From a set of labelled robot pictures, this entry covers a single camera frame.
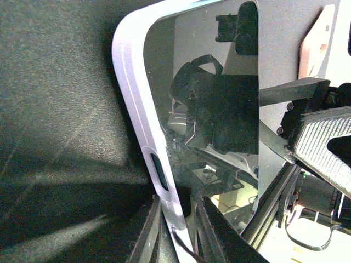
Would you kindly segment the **teal phone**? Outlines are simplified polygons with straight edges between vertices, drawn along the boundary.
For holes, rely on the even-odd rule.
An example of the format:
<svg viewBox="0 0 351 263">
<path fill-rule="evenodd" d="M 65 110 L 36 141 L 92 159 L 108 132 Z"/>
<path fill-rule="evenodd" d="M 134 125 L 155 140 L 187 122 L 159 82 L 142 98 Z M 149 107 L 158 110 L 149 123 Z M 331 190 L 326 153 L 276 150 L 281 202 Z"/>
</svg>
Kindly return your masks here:
<svg viewBox="0 0 351 263">
<path fill-rule="evenodd" d="M 185 216 L 208 197 L 237 232 L 258 202 L 258 8 L 220 1 L 156 21 L 145 68 Z"/>
</svg>

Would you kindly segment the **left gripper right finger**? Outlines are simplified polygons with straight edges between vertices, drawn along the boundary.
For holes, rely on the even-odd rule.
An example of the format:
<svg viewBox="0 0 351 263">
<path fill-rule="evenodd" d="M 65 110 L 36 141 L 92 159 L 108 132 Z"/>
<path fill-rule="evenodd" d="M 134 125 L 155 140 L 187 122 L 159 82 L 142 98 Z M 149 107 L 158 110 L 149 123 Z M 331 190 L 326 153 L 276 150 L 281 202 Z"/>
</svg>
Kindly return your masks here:
<svg viewBox="0 0 351 263">
<path fill-rule="evenodd" d="M 208 197 L 198 199 L 196 220 L 206 262 L 267 262 L 234 230 Z"/>
</svg>

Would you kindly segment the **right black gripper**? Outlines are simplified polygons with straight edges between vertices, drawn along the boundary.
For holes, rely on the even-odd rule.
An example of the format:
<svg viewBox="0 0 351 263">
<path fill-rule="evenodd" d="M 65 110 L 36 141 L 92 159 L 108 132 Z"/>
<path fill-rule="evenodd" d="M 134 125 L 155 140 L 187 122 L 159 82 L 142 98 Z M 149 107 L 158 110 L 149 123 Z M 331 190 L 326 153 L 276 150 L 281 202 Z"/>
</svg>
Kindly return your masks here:
<svg viewBox="0 0 351 263">
<path fill-rule="evenodd" d="M 307 77 L 261 89 L 260 107 L 291 102 L 280 123 L 282 138 L 260 120 L 259 139 L 349 197 L 350 85 L 329 85 L 328 79 Z"/>
</svg>

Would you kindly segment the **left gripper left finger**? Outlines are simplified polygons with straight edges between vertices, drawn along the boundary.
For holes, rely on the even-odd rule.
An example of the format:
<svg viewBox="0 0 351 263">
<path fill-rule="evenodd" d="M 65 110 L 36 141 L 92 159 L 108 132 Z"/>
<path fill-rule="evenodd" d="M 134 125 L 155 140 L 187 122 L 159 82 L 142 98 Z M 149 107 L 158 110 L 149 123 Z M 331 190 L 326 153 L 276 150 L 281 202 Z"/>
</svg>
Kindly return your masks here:
<svg viewBox="0 0 351 263">
<path fill-rule="evenodd" d="M 152 197 L 151 207 L 127 262 L 166 262 L 166 223 L 159 196 Z"/>
</svg>

